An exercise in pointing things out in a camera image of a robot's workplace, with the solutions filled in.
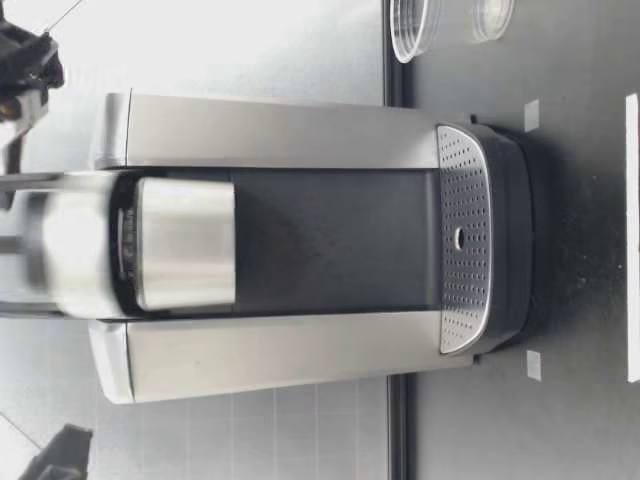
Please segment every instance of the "plastic cup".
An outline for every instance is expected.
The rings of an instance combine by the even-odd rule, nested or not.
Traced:
[[[392,0],[391,36],[396,58],[408,63],[429,49],[500,38],[515,0]]]

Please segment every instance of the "drip tray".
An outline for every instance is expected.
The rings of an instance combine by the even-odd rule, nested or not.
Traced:
[[[440,351],[484,353],[520,331],[526,320],[532,260],[526,165],[513,141],[487,127],[442,125],[437,138]]]

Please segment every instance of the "dark table surface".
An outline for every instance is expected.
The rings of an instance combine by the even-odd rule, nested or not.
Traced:
[[[520,139],[535,269],[516,342],[471,369],[416,375],[415,478],[640,478],[640,385],[628,384],[625,97],[640,90],[638,0],[517,0],[497,42],[433,50],[405,103],[476,114]],[[540,128],[523,133],[540,100]],[[527,378],[526,350],[542,355]]]

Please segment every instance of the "perforated drip tray cover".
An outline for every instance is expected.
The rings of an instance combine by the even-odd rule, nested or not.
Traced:
[[[438,127],[441,172],[443,289],[440,350],[455,353],[482,335],[492,274],[490,179],[478,142]]]

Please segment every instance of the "black front panel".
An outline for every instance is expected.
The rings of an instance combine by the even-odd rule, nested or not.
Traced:
[[[232,170],[234,312],[425,308],[425,175]]]

